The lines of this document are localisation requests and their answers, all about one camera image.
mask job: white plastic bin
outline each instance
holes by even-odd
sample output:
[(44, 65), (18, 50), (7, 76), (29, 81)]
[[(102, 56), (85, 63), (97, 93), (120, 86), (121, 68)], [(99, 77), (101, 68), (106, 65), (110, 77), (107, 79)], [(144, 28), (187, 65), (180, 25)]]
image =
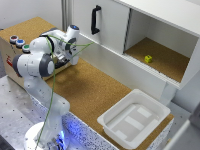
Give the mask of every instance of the white plastic bin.
[(122, 147), (136, 149), (169, 113), (169, 108), (135, 89), (102, 114), (98, 122)]

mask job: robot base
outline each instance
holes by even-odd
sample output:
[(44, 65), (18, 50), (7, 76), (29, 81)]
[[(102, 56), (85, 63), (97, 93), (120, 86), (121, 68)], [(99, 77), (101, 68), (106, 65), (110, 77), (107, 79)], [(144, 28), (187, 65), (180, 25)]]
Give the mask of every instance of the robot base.
[[(40, 122), (38, 124), (35, 124), (34, 126), (32, 126), (25, 134), (25, 138), (24, 138), (24, 150), (57, 150), (57, 148), (50, 148), (48, 146), (41, 148), (41, 147), (37, 147), (36, 145), (37, 143), (35, 142), (34, 138), (36, 137), (37, 133), (40, 131), (40, 129), (42, 128), (44, 122)], [(66, 148), (69, 145), (69, 139), (65, 140), (65, 146)]]

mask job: cabinet door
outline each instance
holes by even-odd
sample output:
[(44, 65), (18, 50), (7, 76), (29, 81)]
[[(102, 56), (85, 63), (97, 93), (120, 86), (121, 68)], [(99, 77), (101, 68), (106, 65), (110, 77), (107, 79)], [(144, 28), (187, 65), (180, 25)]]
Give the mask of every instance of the cabinet door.
[[(101, 7), (96, 13), (96, 28), (100, 32), (92, 35), (91, 16), (96, 5)], [(113, 0), (74, 0), (73, 24), (83, 35), (93, 41), (122, 54), (129, 18), (129, 8)]]

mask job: cork shelf bottom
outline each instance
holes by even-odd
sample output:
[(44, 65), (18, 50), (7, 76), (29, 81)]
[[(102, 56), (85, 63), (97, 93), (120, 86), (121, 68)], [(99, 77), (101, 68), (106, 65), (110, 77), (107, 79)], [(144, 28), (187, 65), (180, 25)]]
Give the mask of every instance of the cork shelf bottom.
[[(190, 58), (149, 38), (143, 39), (125, 53), (178, 82), (181, 82), (190, 60)], [(153, 61), (151, 63), (146, 63), (144, 61), (147, 55), (152, 56)]]

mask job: cork surface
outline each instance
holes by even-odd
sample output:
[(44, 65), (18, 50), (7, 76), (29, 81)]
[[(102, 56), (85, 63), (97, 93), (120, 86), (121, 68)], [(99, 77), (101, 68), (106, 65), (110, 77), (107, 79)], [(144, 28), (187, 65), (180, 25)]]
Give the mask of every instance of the cork surface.
[[(53, 79), (48, 79), (47, 83), (52, 87)], [(69, 101), (72, 113), (123, 149), (105, 134), (97, 118), (130, 93), (131, 89), (79, 59), (77, 65), (56, 75), (55, 92)], [(136, 150), (146, 149), (172, 119), (173, 115), (169, 115)]]
[[(149, 38), (143, 39), (125, 53), (178, 82), (181, 82), (190, 60), (188, 57), (154, 42)], [(144, 61), (144, 57), (147, 55), (153, 57), (152, 63), (146, 63)]]
[(0, 31), (0, 37), (10, 42), (10, 36), (17, 35), (19, 39), (25, 40), (26, 44), (30, 44), (41, 33), (54, 27), (42, 18), (36, 17)]

